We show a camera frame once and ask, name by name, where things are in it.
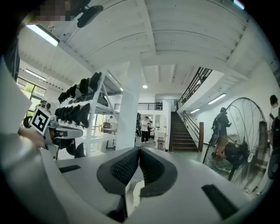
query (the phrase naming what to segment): hand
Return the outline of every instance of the hand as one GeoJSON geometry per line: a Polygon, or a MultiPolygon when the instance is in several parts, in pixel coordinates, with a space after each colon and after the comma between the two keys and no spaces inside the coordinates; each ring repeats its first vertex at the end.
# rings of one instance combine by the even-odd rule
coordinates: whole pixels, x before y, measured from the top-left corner
{"type": "Polygon", "coordinates": [[[44,148],[45,147],[45,140],[43,136],[37,132],[35,129],[28,129],[28,128],[23,128],[20,127],[18,130],[18,134],[20,136],[26,137],[30,139],[33,144],[38,147],[38,148],[44,148]]]}

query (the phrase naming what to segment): staircase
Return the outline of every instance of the staircase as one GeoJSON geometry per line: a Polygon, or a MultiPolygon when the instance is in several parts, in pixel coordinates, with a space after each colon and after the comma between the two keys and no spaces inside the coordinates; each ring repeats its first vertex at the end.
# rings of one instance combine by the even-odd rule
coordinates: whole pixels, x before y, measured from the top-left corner
{"type": "Polygon", "coordinates": [[[169,150],[198,151],[195,142],[177,112],[171,112],[169,150]]]}

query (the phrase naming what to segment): window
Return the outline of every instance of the window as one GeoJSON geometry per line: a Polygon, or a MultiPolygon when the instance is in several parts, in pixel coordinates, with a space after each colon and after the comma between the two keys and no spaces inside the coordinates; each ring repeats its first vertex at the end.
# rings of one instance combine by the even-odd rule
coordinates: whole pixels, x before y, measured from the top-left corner
{"type": "Polygon", "coordinates": [[[36,106],[44,99],[46,89],[29,83],[21,78],[17,78],[17,86],[21,89],[24,95],[31,100],[32,104],[26,116],[32,116],[36,106]]]}

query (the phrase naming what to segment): white ceiling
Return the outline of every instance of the white ceiling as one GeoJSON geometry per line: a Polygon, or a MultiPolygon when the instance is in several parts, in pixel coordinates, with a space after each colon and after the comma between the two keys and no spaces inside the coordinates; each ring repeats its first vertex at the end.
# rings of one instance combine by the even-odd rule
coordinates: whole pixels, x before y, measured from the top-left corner
{"type": "Polygon", "coordinates": [[[279,66],[265,35],[245,12],[220,0],[92,0],[102,4],[89,25],[57,22],[54,47],[28,28],[20,33],[22,70],[67,89],[108,66],[124,85],[131,56],[140,54],[144,93],[183,93],[199,67],[230,73],[224,87],[250,78],[265,59],[279,66]]]}

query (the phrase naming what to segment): industrial fan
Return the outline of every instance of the industrial fan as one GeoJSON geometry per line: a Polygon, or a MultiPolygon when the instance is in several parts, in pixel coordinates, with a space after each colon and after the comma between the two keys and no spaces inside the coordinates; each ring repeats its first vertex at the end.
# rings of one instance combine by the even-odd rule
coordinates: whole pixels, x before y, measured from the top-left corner
{"type": "Polygon", "coordinates": [[[267,127],[259,106],[248,98],[233,101],[225,111],[231,126],[220,157],[215,155],[217,135],[209,141],[203,163],[243,190],[252,184],[264,161],[267,148],[267,127]]]}

